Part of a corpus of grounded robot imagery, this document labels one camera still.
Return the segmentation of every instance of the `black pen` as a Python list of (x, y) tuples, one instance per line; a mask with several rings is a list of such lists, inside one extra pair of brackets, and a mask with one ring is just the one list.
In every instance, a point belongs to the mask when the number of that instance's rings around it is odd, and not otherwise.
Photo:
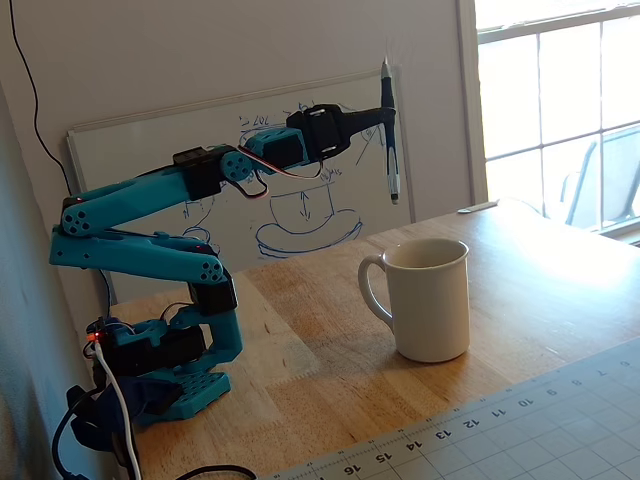
[[(389, 64), (385, 57), (381, 70), (382, 79), (382, 101), (381, 106), (387, 108), (395, 108), (393, 100), (393, 86), (391, 84), (391, 73)], [(398, 157), (396, 156), (396, 136), (395, 136), (395, 117), (384, 122), (384, 137), (387, 144), (387, 179), (389, 180), (389, 193), (391, 193), (391, 202), (398, 204), (400, 198), (400, 171), (398, 167)]]

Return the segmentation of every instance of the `cutting mat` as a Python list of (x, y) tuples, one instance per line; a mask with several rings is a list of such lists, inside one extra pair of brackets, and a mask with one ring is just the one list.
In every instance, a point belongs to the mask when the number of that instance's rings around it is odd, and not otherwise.
[(640, 339), (270, 480), (640, 480)]

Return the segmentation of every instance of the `wooden table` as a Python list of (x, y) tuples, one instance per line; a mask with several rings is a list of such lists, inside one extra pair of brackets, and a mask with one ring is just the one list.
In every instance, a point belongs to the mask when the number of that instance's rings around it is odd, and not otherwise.
[[(395, 351), (356, 277), (365, 255), (436, 236), (471, 249), (472, 341), (452, 362), (422, 365)], [(384, 292), (382, 273), (371, 273)], [(235, 281), (246, 345), (220, 368), (233, 389), (194, 419), (137, 435), (145, 478), (217, 463), (274, 473), (640, 334), (640, 249), (515, 204), (381, 233)], [(113, 312), (140, 321), (187, 299), (184, 289)]]

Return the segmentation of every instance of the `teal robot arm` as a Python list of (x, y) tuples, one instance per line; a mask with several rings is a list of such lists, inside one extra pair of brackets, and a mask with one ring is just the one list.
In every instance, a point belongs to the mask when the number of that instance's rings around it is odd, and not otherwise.
[[(167, 167), (65, 199), (60, 224), (53, 228), (50, 263), (184, 281), (189, 286), (193, 304), (181, 308), (169, 324), (151, 319), (131, 331), (106, 319), (92, 324), (89, 332), (100, 334), (116, 376), (147, 386), (160, 382), (175, 387), (166, 390), (169, 400), (152, 402), (145, 396), (149, 388), (144, 394), (133, 388), (127, 402), (140, 404), (139, 423), (192, 417), (229, 391), (227, 375), (209, 370), (232, 361), (242, 351), (242, 338), (232, 277), (208, 244), (116, 227), (185, 201), (215, 196), (226, 185), (239, 188), (238, 182), (251, 174), (264, 185), (260, 174), (285, 173), (313, 163), (321, 167), (324, 160), (349, 148), (352, 135), (388, 124), (394, 115), (392, 108), (344, 113), (337, 105), (316, 105), (290, 116), (286, 128), (260, 132), (244, 147), (197, 147), (174, 155)], [(214, 340), (209, 346), (200, 325), (211, 329)]]

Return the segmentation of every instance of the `white mug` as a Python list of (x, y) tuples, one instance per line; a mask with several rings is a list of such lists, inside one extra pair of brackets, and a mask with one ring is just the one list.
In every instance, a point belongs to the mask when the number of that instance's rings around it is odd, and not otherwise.
[[(467, 254), (462, 242), (444, 238), (412, 240), (370, 255), (360, 264), (364, 301), (391, 328), (396, 348), (418, 362), (444, 362), (469, 348)], [(371, 292), (369, 266), (387, 275), (391, 313)]]

